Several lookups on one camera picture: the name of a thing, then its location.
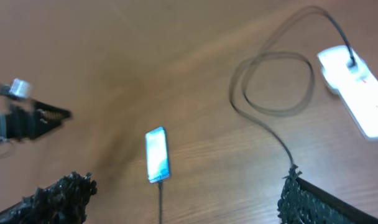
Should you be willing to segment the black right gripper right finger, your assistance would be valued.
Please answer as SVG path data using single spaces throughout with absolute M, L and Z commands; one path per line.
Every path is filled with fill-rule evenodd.
M 353 207 L 302 179 L 293 165 L 277 202 L 278 217 L 286 224 L 378 224 L 378 218 Z

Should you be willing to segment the Samsung Galaxy smartphone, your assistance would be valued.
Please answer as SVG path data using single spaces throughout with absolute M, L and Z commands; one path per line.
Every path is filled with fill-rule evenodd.
M 170 177 L 167 134 L 158 127 L 145 134 L 147 176 L 151 184 Z

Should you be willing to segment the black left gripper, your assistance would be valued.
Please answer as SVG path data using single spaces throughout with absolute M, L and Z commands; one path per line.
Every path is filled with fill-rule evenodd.
M 32 112 L 11 106 L 10 113 L 0 113 L 0 143 L 15 139 L 37 139 L 50 133 L 72 117 L 71 111 L 32 100 Z

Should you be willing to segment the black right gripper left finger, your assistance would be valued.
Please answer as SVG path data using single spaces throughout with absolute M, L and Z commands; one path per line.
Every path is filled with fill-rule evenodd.
M 86 206 L 97 191 L 90 173 L 82 176 L 72 172 L 1 211 L 0 224 L 82 224 L 87 218 Z

